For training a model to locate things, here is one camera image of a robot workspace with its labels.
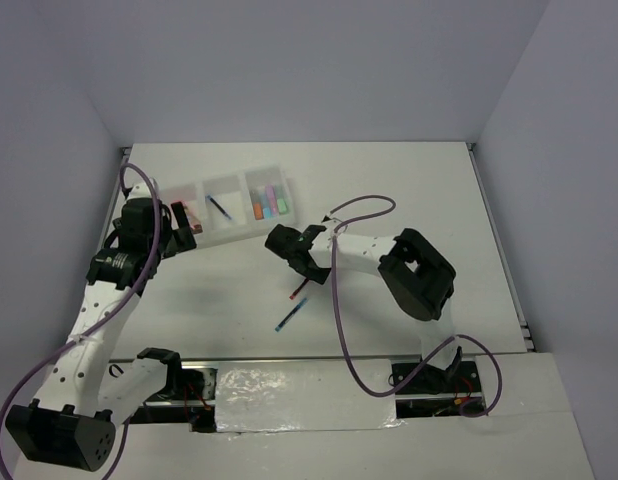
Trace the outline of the pink-lidded small bottle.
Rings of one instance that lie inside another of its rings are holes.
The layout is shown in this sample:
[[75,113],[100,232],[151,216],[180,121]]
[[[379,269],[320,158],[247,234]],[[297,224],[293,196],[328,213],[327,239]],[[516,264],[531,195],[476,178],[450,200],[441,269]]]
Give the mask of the pink-lidded small bottle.
[[193,200],[183,200],[182,204],[188,223],[193,233],[201,234],[203,232],[203,225],[197,203]]

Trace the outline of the red pen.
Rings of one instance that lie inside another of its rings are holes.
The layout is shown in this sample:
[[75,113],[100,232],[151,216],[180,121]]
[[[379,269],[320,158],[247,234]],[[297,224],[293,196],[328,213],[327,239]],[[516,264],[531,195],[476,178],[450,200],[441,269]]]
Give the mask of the red pen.
[[289,295],[289,299],[294,300],[298,296],[298,294],[305,288],[308,282],[308,279],[304,279],[302,283]]

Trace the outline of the orange highlighter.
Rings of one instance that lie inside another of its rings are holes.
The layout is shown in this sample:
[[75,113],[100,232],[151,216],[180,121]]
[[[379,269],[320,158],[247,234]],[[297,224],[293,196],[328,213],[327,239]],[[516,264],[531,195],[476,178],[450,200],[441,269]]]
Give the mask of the orange highlighter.
[[263,220],[264,213],[263,213],[263,204],[262,204],[260,192],[258,190],[252,190],[251,199],[252,199],[252,208],[253,208],[255,219]]

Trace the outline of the green highlighter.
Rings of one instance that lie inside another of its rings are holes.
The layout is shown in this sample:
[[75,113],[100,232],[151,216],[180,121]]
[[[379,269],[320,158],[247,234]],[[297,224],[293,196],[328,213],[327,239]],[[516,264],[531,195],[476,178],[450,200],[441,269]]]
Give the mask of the green highlighter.
[[274,187],[275,197],[278,212],[280,215],[285,215],[289,213],[289,206],[286,199],[284,188],[281,185],[277,185]]

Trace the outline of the dark blue pen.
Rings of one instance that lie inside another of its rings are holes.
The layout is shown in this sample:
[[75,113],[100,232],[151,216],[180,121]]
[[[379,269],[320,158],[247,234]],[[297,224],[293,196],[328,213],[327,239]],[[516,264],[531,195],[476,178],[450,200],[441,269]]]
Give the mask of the dark blue pen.
[[209,202],[225,219],[233,221],[233,217],[226,211],[226,209],[211,195],[206,195],[205,199]]

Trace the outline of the blue highlighter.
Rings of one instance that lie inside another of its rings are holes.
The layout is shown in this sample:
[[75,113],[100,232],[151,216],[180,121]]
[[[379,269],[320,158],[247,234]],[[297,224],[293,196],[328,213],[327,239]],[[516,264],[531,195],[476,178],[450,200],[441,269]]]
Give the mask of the blue highlighter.
[[260,193],[260,199],[262,204],[263,217],[265,219],[269,219],[272,217],[270,202],[265,190],[262,190]]

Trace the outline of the light blue pen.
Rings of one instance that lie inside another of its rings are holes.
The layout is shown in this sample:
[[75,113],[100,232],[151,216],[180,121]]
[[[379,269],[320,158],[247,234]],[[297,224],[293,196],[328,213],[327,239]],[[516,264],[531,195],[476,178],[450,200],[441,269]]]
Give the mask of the light blue pen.
[[276,325],[274,331],[280,332],[289,321],[306,305],[308,301],[307,297],[302,298],[291,310],[285,315],[285,317]]

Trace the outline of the pink highlighter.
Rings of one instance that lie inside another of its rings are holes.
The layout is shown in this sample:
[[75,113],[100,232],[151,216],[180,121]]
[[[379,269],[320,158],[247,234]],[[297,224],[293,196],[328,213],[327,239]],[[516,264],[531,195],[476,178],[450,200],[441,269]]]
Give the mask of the pink highlighter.
[[267,197],[268,197],[268,201],[270,205],[271,215],[278,216],[279,208],[278,208],[277,197],[275,194],[275,188],[272,185],[268,185],[266,187],[266,193],[267,193]]

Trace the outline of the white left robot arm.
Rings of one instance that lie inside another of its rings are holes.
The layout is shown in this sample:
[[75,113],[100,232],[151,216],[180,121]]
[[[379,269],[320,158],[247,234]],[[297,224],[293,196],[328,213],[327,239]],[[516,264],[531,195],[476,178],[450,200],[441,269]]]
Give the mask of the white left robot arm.
[[95,472],[110,456],[119,425],[154,395],[178,396],[187,383],[178,353],[147,347],[116,378],[109,361],[160,261],[193,250],[182,203],[155,211],[149,197],[129,199],[104,247],[92,258],[83,305],[59,355],[29,404],[13,405],[6,428],[24,456]]

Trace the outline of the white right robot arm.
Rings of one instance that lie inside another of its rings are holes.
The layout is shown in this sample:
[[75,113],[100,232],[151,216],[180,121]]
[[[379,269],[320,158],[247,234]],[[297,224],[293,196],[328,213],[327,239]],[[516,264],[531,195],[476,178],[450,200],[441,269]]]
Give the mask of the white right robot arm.
[[380,278],[400,310],[415,320],[422,355],[418,376],[435,391],[446,391],[457,381],[462,348],[446,310],[456,271],[418,231],[406,228],[394,237],[369,237],[343,233],[333,222],[304,231],[277,225],[265,248],[306,280],[320,285],[329,281],[335,309],[341,269]]

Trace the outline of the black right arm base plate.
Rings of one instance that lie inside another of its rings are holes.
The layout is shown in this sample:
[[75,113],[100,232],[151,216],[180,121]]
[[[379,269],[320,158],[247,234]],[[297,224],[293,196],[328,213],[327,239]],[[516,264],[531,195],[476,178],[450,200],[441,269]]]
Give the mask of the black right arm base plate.
[[460,399],[480,396],[482,385],[473,361],[460,361],[449,372],[425,366],[398,395],[422,399]]

